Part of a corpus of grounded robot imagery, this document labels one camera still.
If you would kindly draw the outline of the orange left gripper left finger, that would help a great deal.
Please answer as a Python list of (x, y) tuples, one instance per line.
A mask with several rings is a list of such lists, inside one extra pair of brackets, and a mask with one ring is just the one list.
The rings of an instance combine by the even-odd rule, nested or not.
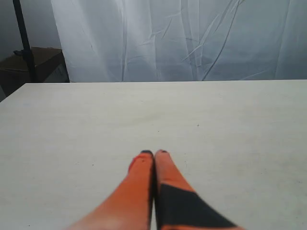
[(69, 230), (149, 230), (152, 217), (154, 156), (143, 150), (133, 158), (128, 174), (96, 209)]

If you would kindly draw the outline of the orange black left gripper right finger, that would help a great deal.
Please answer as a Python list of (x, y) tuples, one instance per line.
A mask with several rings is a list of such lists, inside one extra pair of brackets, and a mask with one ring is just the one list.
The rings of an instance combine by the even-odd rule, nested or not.
[(155, 154), (157, 194), (155, 210), (159, 230), (241, 230), (209, 206), (190, 186), (170, 153)]

